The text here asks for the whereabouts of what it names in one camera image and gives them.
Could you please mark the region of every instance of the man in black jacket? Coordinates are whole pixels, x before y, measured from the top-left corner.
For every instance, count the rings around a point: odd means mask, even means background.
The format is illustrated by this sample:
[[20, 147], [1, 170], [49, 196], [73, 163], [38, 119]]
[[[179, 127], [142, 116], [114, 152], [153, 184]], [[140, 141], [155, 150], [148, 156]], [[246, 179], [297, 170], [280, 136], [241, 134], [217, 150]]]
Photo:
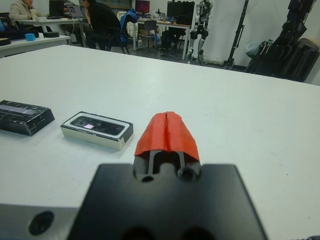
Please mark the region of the man in black jacket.
[[114, 32], [110, 28], [120, 29], [121, 27], [117, 16], [110, 7], [96, 0], [82, 0], [82, 3], [88, 23], [93, 30], [86, 35], [88, 47], [95, 49], [98, 43], [101, 50], [106, 50], [108, 35]]

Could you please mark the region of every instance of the computer monitor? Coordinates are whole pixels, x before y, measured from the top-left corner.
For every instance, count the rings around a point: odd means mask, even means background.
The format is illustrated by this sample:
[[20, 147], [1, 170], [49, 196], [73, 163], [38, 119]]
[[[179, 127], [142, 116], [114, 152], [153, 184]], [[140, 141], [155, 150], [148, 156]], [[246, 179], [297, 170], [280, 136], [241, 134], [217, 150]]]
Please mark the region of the computer monitor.
[[49, 1], [49, 14], [50, 17], [63, 17], [65, 15], [65, 2], [62, 0]]
[[150, 1], [136, 0], [135, 11], [140, 13], [150, 12]]

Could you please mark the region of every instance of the white wall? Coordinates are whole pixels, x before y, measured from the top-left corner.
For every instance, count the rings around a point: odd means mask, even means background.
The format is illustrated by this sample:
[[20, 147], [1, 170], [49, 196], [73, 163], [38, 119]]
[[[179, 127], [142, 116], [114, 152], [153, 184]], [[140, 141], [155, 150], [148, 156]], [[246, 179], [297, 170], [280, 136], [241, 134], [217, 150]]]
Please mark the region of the white wall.
[[[150, 11], [167, 12], [168, 0], [150, 0]], [[203, 47], [204, 54], [227, 60], [236, 35], [245, 0], [213, 0], [214, 6], [209, 21], [209, 36]], [[235, 64], [247, 66], [251, 60], [245, 54], [249, 42], [260, 43], [264, 40], [276, 40], [287, 20], [290, 0], [250, 0], [244, 20], [244, 32], [239, 48], [234, 54]], [[320, 2], [316, 2], [306, 22], [307, 32], [304, 37], [316, 39], [320, 29], [317, 16], [320, 14]]]

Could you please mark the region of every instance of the box lid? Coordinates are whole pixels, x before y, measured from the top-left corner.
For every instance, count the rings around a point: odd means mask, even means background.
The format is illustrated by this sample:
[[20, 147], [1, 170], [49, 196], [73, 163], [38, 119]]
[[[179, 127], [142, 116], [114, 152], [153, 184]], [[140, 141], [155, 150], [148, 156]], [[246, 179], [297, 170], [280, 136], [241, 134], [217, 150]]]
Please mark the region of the box lid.
[[48, 107], [3, 100], [0, 101], [0, 120], [26, 124], [48, 109]]

